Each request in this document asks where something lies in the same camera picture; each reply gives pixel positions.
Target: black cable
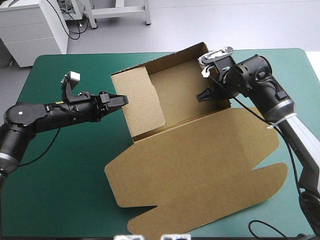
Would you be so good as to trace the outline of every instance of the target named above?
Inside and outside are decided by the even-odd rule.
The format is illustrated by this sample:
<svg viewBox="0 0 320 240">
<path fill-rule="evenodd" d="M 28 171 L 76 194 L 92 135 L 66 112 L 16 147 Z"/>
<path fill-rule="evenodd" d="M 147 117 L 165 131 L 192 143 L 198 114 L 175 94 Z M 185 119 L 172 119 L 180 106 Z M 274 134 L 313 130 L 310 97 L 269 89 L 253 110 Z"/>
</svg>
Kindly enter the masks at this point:
<svg viewBox="0 0 320 240">
<path fill-rule="evenodd" d="M 57 137 L 58 137 L 58 135 L 60 133 L 60 130 L 61 130 L 61 128 L 59 128 L 58 131 L 56 131 L 56 134 L 55 134 L 53 140 L 51 141 L 49 146 L 46 148 L 46 150 L 40 156 L 38 156 L 37 158 L 35 158 L 35 159 L 33 159 L 33 160 L 31 160 L 31 161 L 29 161 L 27 163 L 20 164 L 18 167 L 24 167 L 24 166 L 30 165 L 30 164 L 34 163 L 35 161 L 39 160 L 40 158 L 42 158 L 49 151 L 51 146 L 54 144 L 55 140 L 57 139 Z"/>
<path fill-rule="evenodd" d="M 69 17 L 70 17 L 72 20 L 75 20 L 75 19 L 70 15 L 70 13 L 68 13 L 66 10 L 64 10 L 64 9 L 60 9 L 60 10 L 61 10 L 62 12 L 64 12 L 64 13 L 68 14 Z M 86 22 L 86 27 L 85 27 L 84 31 L 81 31 L 81 32 L 80 32 L 80 28 L 77 27 L 79 32 L 74 32 L 74 31 L 70 31 L 70 30 L 69 30 L 69 32 L 70 32 L 70 33 L 73 33 L 73 34 L 83 34 L 83 33 L 85 33 L 85 32 L 87 31 L 87 29 L 88 29 L 89 21 L 90 21 L 90 20 L 89 20 L 89 18 L 88 18 L 88 20 L 87 20 L 87 22 Z"/>
<path fill-rule="evenodd" d="M 266 225 L 267 227 L 275 230 L 278 234 L 280 234 L 282 237 L 284 237 L 284 239 L 290 240 L 285 234 L 283 234 L 281 231 L 279 231 L 278 229 L 276 229 L 274 226 L 271 226 L 270 224 L 268 224 L 268 223 L 266 223 L 266 222 L 264 222 L 264 221 L 261 221 L 261 220 L 252 220 L 252 221 L 250 221 L 249 224 L 248 224 L 248 229 L 249 229 L 250 233 L 252 234 L 252 236 L 254 236 L 254 237 L 255 237 L 256 239 L 258 239 L 258 240 L 262 240 L 262 238 L 260 238 L 259 236 L 257 236 L 257 235 L 254 233 L 254 231 L 252 231 L 251 225 L 252 225 L 253 223 L 260 223 L 260 224 Z"/>
<path fill-rule="evenodd" d="M 258 118 L 259 120 L 261 120 L 262 122 L 268 124 L 268 125 L 271 125 L 271 122 L 265 120 L 264 118 L 260 117 L 258 114 L 256 114 L 254 111 L 252 111 L 250 108 L 248 108 L 246 105 L 244 105 L 240 100 L 238 100 L 235 96 L 233 96 L 220 82 L 218 82 L 215 78 L 213 78 L 212 76 L 209 76 L 216 84 L 219 85 L 219 87 L 221 87 L 232 99 L 234 99 L 238 104 L 240 104 L 243 108 L 245 108 L 248 112 L 250 112 L 251 114 L 253 114 L 256 118 Z M 305 202 L 304 202 L 304 199 L 302 197 L 302 193 L 301 193 L 301 189 L 300 189 L 300 186 L 299 186 L 299 179 L 298 179 L 298 173 L 297 173 L 297 167 L 296 167 L 296 164 L 295 164 L 295 159 L 294 159 L 294 155 L 292 153 L 292 149 L 289 145 L 289 142 L 287 140 L 287 138 L 285 137 L 285 135 L 281 132 L 281 130 L 277 127 L 273 127 L 277 132 L 278 134 L 282 137 L 283 141 L 285 142 L 286 144 L 286 147 L 288 149 L 288 152 L 289 152 L 289 155 L 290 155 L 290 160 L 291 160 L 291 164 L 292 164 L 292 168 L 293 168 L 293 175 L 294 175 L 294 182 L 295 182 L 295 186 L 296 186 L 296 189 L 297 189 L 297 192 L 298 192 L 298 195 L 299 195 L 299 198 L 301 199 L 301 208 L 304 209 L 304 212 L 307 213 L 309 216 L 311 215 L 310 212 L 309 212 L 309 209 L 307 208 Z M 266 222 L 263 222 L 263 221 L 260 221 L 260 220 L 253 220 L 254 222 L 257 221 L 259 223 L 262 223 L 262 224 L 265 224 L 267 225 L 268 227 L 274 229 L 275 231 L 277 231 L 278 233 L 280 233 L 279 230 L 277 230 L 275 227 L 269 225 L 268 223 Z M 257 239 L 260 239 L 258 236 L 256 236 L 252 231 L 251 231 L 251 228 L 249 227 L 249 231 L 250 233 Z"/>
<path fill-rule="evenodd" d="M 81 35 L 81 34 L 80 34 L 80 29 L 79 29 L 79 27 L 78 27 L 78 29 L 79 29 L 79 33 L 78 33 L 79 35 L 78 35 L 78 37 L 77 37 L 77 38 L 73 38 L 72 36 L 70 36 L 69 33 L 67 32 L 67 30 L 65 29 L 65 26 L 64 26 L 64 24 L 62 23 L 62 20 L 61 20 L 61 18 L 60 18 L 60 16 L 59 16 L 57 10 L 55 9 L 55 7 L 51 4 L 51 2 L 49 2 L 49 0 L 46 0 L 46 1 L 50 4 L 50 6 L 52 7 L 52 9 L 55 11 L 56 15 L 58 16 L 58 19 L 60 20 L 60 23 L 61 23 L 61 25 L 62 25 L 62 28 L 63 28 L 65 34 L 67 34 L 68 37 L 69 37 L 70 39 L 72 39 L 72 40 L 78 40 L 78 39 L 80 38 L 80 35 Z"/>
</svg>

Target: open cardboard box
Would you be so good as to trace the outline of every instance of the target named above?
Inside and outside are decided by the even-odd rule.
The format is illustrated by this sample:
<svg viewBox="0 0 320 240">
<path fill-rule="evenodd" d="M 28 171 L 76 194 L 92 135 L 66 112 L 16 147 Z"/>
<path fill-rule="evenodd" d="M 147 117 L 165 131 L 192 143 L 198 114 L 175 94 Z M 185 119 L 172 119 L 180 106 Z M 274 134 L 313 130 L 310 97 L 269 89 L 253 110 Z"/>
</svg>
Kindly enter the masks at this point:
<svg viewBox="0 0 320 240">
<path fill-rule="evenodd" d="M 228 100 L 198 102 L 207 52 L 202 42 L 111 76 L 134 144 L 105 173 L 120 207 L 157 206 L 128 223 L 147 240 L 261 203 L 287 176 L 284 163 L 253 170 L 278 147 L 274 130 Z"/>
</svg>

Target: green table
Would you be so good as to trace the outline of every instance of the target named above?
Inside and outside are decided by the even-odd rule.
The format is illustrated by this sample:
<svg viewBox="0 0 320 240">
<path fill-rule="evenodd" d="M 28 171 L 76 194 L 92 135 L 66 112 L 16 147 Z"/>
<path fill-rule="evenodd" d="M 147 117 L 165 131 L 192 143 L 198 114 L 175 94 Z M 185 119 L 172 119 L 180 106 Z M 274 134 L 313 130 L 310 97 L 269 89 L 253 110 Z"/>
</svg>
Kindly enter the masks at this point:
<svg viewBox="0 0 320 240">
<path fill-rule="evenodd" d="M 300 119 L 320 136 L 320 84 L 300 49 L 241 50 L 241 61 L 258 53 L 267 57 L 275 77 L 296 102 Z M 35 62 L 19 102 L 51 103 L 60 100 L 60 80 L 68 71 L 81 73 L 75 92 L 114 93 L 110 74 L 158 58 L 166 53 L 45 55 Z M 252 103 L 240 97 L 248 106 Z M 40 133 L 23 158 L 27 162 L 48 146 L 56 130 Z M 132 144 L 123 113 L 114 112 L 99 123 L 63 128 L 50 151 L 38 162 L 19 168 L 7 179 L 1 196 L 2 230 L 11 237 L 110 237 L 128 234 L 129 219 L 148 207 L 118 207 L 104 173 L 105 165 Z M 288 236 L 311 233 L 298 204 L 292 167 L 285 144 L 260 166 L 285 162 L 289 166 L 283 188 L 271 199 L 195 229 L 192 236 L 250 236 L 247 224 L 260 219 Z M 276 236 L 254 226 L 262 236 Z"/>
</svg>

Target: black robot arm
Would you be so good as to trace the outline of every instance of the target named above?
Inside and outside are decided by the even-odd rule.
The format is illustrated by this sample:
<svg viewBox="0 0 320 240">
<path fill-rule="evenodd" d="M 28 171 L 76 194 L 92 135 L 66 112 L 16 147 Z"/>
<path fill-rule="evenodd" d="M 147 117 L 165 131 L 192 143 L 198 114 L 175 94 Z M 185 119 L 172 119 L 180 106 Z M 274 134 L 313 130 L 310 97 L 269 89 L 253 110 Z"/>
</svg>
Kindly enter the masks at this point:
<svg viewBox="0 0 320 240">
<path fill-rule="evenodd" d="M 70 71 L 61 81 L 62 101 L 49 104 L 19 102 L 4 114 L 0 127 L 0 187 L 19 166 L 29 142 L 37 133 L 84 122 L 99 122 L 128 103 L 125 95 L 88 91 L 73 95 L 80 75 Z"/>
<path fill-rule="evenodd" d="M 213 83 L 198 100 L 226 100 L 238 94 L 251 99 L 264 122 L 270 124 L 268 128 L 277 128 L 301 162 L 299 203 L 314 233 L 320 236 L 320 141 L 297 117 L 294 101 L 272 75 L 267 59 L 254 55 L 236 63 L 232 53 L 231 47 L 225 47 L 199 58 L 202 75 Z"/>
</svg>

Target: grey floor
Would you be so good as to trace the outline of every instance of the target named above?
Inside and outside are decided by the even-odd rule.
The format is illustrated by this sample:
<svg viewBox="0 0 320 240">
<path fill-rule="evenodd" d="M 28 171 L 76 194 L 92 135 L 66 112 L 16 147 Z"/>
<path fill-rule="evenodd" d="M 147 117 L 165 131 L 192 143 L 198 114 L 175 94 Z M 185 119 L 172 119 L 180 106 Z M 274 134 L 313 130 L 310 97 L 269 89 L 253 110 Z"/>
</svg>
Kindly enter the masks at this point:
<svg viewBox="0 0 320 240">
<path fill-rule="evenodd" d="M 114 1 L 92 3 L 103 8 Z M 99 19 L 97 29 L 69 40 L 68 54 L 171 52 L 202 41 L 211 49 L 320 51 L 320 0 L 150 0 L 150 7 L 151 25 L 143 15 Z M 0 69 L 0 115 L 17 101 L 30 69 Z"/>
</svg>

